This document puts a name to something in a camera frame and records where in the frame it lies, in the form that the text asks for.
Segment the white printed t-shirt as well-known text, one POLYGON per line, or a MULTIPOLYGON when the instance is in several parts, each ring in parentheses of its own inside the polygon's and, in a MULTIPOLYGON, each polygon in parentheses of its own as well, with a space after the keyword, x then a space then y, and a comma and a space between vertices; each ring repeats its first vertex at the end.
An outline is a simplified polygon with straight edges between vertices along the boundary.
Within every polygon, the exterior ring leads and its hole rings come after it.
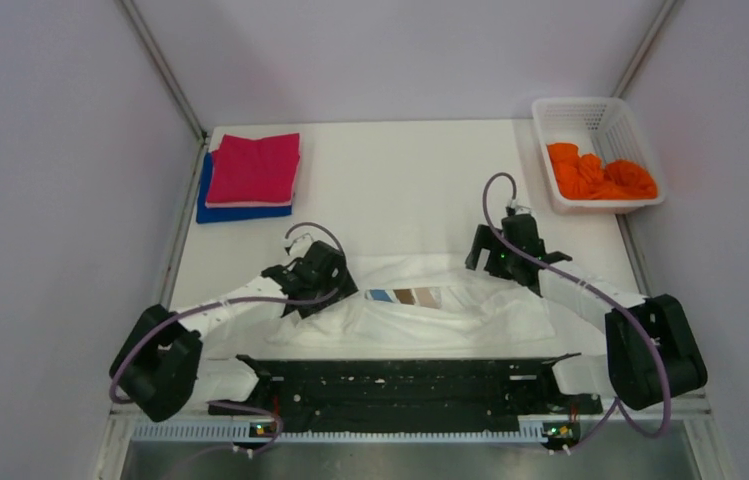
POLYGON ((445 352, 551 339, 544 300, 452 255, 362 258, 358 293, 306 319, 282 319, 272 346, 445 352))

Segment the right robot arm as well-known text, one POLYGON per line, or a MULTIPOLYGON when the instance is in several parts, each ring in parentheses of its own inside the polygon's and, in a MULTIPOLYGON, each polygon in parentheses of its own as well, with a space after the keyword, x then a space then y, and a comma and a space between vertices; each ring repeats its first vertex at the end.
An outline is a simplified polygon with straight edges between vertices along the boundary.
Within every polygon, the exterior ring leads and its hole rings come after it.
POLYGON ((539 404, 562 412, 577 394, 617 397, 643 410, 704 387, 708 370, 680 301, 668 294, 626 292, 588 274, 559 251, 549 252, 535 218, 519 213, 499 228, 477 226, 465 265, 529 289, 576 314, 605 338, 602 353, 572 354, 536 385, 539 404))

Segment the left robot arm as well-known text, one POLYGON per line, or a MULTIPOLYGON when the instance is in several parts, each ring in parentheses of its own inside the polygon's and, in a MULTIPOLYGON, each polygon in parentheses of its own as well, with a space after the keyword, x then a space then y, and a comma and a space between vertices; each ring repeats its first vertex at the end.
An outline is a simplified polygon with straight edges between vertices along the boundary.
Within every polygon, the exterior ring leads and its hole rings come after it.
POLYGON ((201 362, 224 357, 236 331, 306 319, 356 291, 343 249, 302 236, 283 262, 231 292, 181 311, 146 308, 110 366, 110 399, 136 405, 155 422, 167 420, 191 398, 201 362))

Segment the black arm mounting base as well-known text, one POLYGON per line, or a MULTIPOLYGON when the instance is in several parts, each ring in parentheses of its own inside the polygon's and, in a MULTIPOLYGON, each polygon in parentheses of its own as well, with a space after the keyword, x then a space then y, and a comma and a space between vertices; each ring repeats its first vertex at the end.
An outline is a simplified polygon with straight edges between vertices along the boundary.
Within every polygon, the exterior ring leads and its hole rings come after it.
POLYGON ((254 360, 243 405, 288 433, 514 432, 528 415, 600 414, 595 394, 566 395, 553 358, 254 360))

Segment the orange crumpled t-shirt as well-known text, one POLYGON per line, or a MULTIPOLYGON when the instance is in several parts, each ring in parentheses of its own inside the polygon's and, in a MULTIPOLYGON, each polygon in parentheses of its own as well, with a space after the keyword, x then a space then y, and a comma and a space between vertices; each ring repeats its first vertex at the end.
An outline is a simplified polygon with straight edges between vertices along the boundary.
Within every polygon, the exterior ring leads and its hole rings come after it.
POLYGON ((561 195, 569 200, 651 200, 659 189, 651 174, 626 159, 605 164, 571 143, 546 146, 561 195))

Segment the folded pink t-shirt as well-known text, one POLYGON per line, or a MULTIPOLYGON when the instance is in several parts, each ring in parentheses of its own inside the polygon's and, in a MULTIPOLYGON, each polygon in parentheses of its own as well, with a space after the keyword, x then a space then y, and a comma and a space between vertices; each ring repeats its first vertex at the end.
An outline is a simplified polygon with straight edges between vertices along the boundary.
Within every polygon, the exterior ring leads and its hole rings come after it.
POLYGON ((237 201, 237 202, 211 202, 209 200, 204 201, 206 208, 280 208, 289 207, 293 205, 294 200, 287 200, 283 202, 262 202, 262 201, 237 201))

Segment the folded magenta t-shirt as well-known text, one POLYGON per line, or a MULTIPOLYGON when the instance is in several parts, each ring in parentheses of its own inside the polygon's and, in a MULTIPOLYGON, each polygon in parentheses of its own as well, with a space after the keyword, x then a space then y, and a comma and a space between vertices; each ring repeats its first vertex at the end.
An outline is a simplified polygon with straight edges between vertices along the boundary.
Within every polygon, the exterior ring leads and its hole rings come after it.
POLYGON ((211 152, 211 202, 283 202, 294 199, 301 162, 298 133, 249 139, 225 135, 211 152))

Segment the folded blue t-shirt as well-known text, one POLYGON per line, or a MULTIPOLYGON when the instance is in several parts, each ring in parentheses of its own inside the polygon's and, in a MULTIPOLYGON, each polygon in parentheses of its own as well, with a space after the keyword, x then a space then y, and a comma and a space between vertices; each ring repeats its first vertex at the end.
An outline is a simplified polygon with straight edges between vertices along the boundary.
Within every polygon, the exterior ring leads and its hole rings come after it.
POLYGON ((238 222, 266 218, 287 217, 293 213, 293 205, 286 206, 258 206, 258 207, 219 207, 206 206, 209 184, 213 174, 213 160, 210 153, 205 153, 199 176, 198 195, 196 201, 196 223, 213 224, 238 222))

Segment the white plastic basket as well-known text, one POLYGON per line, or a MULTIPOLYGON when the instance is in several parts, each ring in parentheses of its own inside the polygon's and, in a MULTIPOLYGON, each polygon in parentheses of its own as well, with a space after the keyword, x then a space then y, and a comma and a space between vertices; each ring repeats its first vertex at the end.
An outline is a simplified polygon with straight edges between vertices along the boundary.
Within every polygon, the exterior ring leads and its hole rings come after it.
POLYGON ((666 197, 665 178, 629 105, 619 98, 558 97, 533 102, 535 133, 541 147, 551 208, 558 214, 626 214, 656 206, 666 197), (648 172, 655 183, 651 198, 573 199, 560 190, 550 148, 562 144, 579 157, 593 156, 602 166, 628 161, 648 172))

